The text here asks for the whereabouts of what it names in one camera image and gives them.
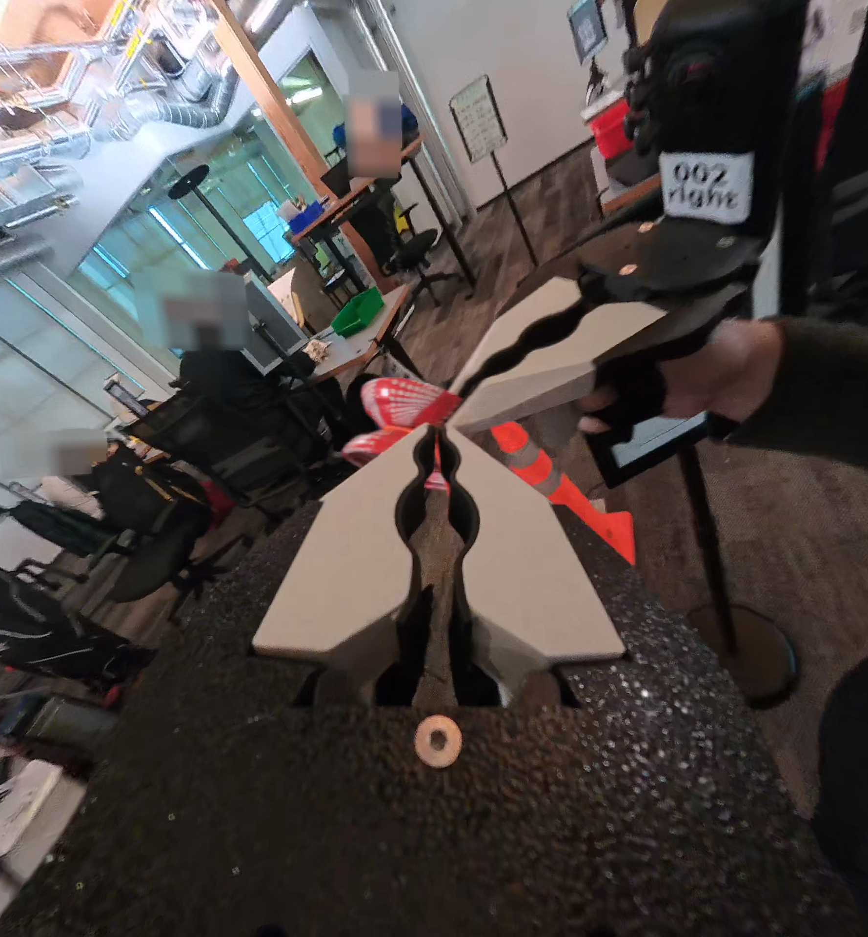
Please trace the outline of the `brown wooden table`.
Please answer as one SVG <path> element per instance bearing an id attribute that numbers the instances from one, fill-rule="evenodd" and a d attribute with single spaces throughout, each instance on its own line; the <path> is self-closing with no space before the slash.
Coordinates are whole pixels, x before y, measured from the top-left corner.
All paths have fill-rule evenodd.
<path id="1" fill-rule="evenodd" d="M 451 254 L 454 257 L 460 270 L 459 274 L 441 273 L 437 275 L 426 275 L 425 281 L 433 284 L 435 281 L 447 282 L 451 279 L 463 280 L 466 284 L 465 297 L 467 299 L 471 299 L 475 296 L 476 293 L 476 288 L 478 285 L 477 275 L 474 274 L 472 267 L 470 266 L 470 263 L 465 253 L 463 252 L 462 246 L 458 241 L 457 235 L 453 228 L 451 228 L 451 223 L 447 220 L 447 217 L 440 208 L 440 204 L 438 203 L 436 197 L 434 196 L 431 188 L 429 187 L 427 181 L 421 173 L 421 170 L 418 167 L 417 159 L 422 153 L 424 145 L 425 135 L 423 133 L 419 133 L 417 137 L 402 150 L 401 167 L 409 167 L 411 173 L 414 175 L 424 194 L 424 199 L 428 207 L 433 211 L 433 214 L 437 219 L 438 225 L 440 227 L 440 239 L 446 240 Z M 322 243 L 330 250 L 331 255 L 335 258 L 338 265 L 343 270 L 352 285 L 356 287 L 358 291 L 362 291 L 366 289 L 366 283 L 357 273 L 356 268 L 350 262 L 349 257 L 344 255 L 337 248 L 337 244 L 334 241 L 335 232 L 341 230 L 342 228 L 346 228 L 346 240 L 348 240 L 353 248 L 356 248 L 357 244 L 363 244 L 365 246 L 365 251 L 358 254 L 358 256 L 360 257 L 360 262 L 363 268 L 366 270 L 367 276 L 370 276 L 373 279 L 373 282 L 375 282 L 379 287 L 386 286 L 390 281 L 393 280 L 393 271 L 390 270 L 389 266 L 378 263 L 375 254 L 372 252 L 371 247 L 366 240 L 358 240 L 360 236 L 357 230 L 352 227 L 350 219 L 357 213 L 368 209 L 370 205 L 373 205 L 392 194 L 393 187 L 396 184 L 396 181 L 375 177 L 367 177 L 357 181 L 355 187 L 353 187 L 351 191 L 346 194 L 346 196 L 341 198 L 331 197 L 331 199 L 324 206 L 325 210 L 319 217 L 316 217 L 299 232 L 293 232 L 290 236 L 290 243 L 294 247 L 299 247 L 299 245 L 304 241 Z"/>

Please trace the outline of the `red white yo-yo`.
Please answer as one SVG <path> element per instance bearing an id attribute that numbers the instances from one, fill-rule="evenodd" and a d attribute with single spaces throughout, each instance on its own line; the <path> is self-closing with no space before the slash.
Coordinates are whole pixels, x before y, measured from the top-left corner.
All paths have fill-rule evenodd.
<path id="1" fill-rule="evenodd" d="M 364 376 L 347 392 L 356 415 L 368 428 L 349 439 L 341 455 L 361 468 L 393 448 L 417 428 L 439 427 L 455 413 L 462 398 L 434 384 L 406 378 Z"/>

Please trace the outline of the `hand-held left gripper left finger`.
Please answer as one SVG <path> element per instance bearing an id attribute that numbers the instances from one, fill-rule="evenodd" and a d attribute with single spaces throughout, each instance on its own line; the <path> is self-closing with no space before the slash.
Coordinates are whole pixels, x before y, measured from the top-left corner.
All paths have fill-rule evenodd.
<path id="1" fill-rule="evenodd" d="M 315 665 L 357 696 L 416 696 L 429 624 L 410 538 L 437 431 L 411 430 L 320 501 L 254 635 L 259 656 Z"/>

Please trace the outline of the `green tray bin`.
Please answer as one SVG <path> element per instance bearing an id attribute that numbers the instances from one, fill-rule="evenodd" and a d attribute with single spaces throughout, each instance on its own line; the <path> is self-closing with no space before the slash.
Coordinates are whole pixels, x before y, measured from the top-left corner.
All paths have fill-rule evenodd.
<path id="1" fill-rule="evenodd" d="M 334 334 L 349 338 L 367 329 L 384 308 L 383 294 L 370 287 L 351 297 L 331 323 Z"/>

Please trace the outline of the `black framed floor sign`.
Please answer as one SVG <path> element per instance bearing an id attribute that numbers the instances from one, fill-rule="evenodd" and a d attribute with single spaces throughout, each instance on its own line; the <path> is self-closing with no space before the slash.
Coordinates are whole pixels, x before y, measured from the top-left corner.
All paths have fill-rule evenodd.
<path id="1" fill-rule="evenodd" d="M 753 709 L 771 709 L 794 692 L 799 679 L 795 648 L 765 615 L 734 603 L 728 589 L 721 541 L 698 456 L 707 439 L 709 417 L 653 418 L 627 435 L 614 431 L 585 441 L 609 489 L 626 484 L 675 458 L 678 462 L 709 594 L 707 604 L 691 610 L 687 621 L 714 652 Z"/>

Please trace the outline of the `white side table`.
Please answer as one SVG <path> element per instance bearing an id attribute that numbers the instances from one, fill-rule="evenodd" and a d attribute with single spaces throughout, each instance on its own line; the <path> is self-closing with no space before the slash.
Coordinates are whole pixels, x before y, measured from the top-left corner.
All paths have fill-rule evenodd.
<path id="1" fill-rule="evenodd" d="M 323 381 L 339 378 L 353 369 L 361 370 L 379 354 L 387 355 L 407 375 L 419 379 L 420 369 L 395 334 L 403 311 L 411 304 L 408 300 L 410 293 L 407 286 L 398 286 L 383 293 L 383 310 L 367 329 L 349 338 L 334 334 L 331 327 L 319 333 L 317 338 L 328 346 L 327 354 L 315 365 L 303 387 L 311 388 Z"/>

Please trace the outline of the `wooden post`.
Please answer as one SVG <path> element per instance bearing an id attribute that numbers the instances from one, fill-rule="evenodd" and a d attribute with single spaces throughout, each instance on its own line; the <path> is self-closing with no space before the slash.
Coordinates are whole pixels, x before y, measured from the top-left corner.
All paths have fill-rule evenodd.
<path id="1" fill-rule="evenodd" d="M 213 6 L 218 17 L 215 38 L 221 51 L 246 84 L 276 136 L 285 144 L 315 193 L 320 198 L 330 197 L 330 190 L 322 180 L 327 164 L 287 104 L 284 92 L 261 60 L 249 34 L 231 11 L 228 2 L 214 1 Z"/>

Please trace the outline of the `person's right forearm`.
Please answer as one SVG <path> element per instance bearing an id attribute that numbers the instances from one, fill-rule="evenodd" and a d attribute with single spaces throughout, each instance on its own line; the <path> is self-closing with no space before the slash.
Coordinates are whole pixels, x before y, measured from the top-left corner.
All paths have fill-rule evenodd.
<path id="1" fill-rule="evenodd" d="M 771 390 L 727 442 L 868 471 L 868 328 L 797 318 L 775 325 L 782 346 Z"/>

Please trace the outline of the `brown work table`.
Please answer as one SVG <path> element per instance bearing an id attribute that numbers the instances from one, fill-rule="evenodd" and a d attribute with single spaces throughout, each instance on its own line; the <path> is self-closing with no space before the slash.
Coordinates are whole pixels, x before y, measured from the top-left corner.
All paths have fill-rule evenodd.
<path id="1" fill-rule="evenodd" d="M 646 200 L 661 196 L 661 175 L 655 172 L 651 176 L 633 185 L 624 185 L 610 180 L 602 193 L 598 194 L 598 205 L 603 220 L 609 220 L 620 212 L 634 208 Z"/>

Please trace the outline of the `black mesh office chair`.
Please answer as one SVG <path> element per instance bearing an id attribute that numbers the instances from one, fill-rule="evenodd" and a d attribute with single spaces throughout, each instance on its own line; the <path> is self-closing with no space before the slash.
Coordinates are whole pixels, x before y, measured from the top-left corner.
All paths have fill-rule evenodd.
<path id="1" fill-rule="evenodd" d="M 830 142 L 810 274 L 810 312 L 868 325 L 868 65 L 854 67 Z"/>

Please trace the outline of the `white sign stand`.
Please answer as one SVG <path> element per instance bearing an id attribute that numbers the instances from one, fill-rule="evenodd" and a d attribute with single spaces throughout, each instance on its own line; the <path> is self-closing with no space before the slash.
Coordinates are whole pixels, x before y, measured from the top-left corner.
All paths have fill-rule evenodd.
<path id="1" fill-rule="evenodd" d="M 489 76 L 482 74 L 458 91 L 450 99 L 449 109 L 469 164 L 476 165 L 485 159 L 491 162 L 528 257 L 532 266 L 538 268 L 541 263 L 498 161 L 498 151 L 509 139 Z"/>

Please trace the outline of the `silver spiral air duct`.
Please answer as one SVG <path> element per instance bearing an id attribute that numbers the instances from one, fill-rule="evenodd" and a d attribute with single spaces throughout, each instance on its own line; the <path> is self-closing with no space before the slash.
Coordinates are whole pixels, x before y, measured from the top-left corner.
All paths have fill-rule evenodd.
<path id="1" fill-rule="evenodd" d="M 227 121 L 229 2 L 0 2 L 0 265 L 65 272 L 177 145 Z"/>

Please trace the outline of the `orange striped traffic cone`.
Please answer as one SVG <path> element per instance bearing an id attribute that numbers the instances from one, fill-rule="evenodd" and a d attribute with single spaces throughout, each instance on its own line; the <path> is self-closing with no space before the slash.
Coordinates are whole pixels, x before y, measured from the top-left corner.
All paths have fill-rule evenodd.
<path id="1" fill-rule="evenodd" d="M 635 565 L 634 521 L 629 512 L 609 512 L 596 506 L 520 424 L 505 423 L 489 432 L 506 468 L 551 504 L 571 510 L 616 553 Z"/>

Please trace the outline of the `person's right hand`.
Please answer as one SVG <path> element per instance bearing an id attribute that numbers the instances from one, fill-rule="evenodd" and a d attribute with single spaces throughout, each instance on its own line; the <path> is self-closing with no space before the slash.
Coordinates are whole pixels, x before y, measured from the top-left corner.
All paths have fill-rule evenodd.
<path id="1" fill-rule="evenodd" d="M 653 349 L 614 361 L 621 385 L 598 379 L 594 391 L 579 401 L 578 429 L 601 435 L 611 430 L 604 410 L 615 406 L 622 389 L 634 388 L 655 374 L 658 418 L 687 420 L 713 413 L 737 424 L 767 400 L 783 353 L 778 322 L 721 322 L 706 343 L 684 357 L 658 358 Z"/>

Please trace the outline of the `black floor lamp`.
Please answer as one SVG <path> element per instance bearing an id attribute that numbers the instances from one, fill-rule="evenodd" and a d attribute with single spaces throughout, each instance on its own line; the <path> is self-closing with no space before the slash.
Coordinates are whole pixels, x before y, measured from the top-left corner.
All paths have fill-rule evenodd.
<path id="1" fill-rule="evenodd" d="M 240 233 L 229 223 L 229 219 L 222 213 L 202 192 L 202 185 L 209 175 L 210 167 L 202 164 L 189 172 L 182 174 L 169 188 L 169 198 L 174 202 L 182 202 L 186 196 L 192 194 L 205 207 L 207 212 L 213 217 L 221 228 L 229 235 L 229 238 L 235 242 L 245 254 L 247 265 L 256 274 L 256 276 L 265 285 L 271 285 L 274 277 L 271 272 L 260 262 L 250 244 L 244 240 Z"/>

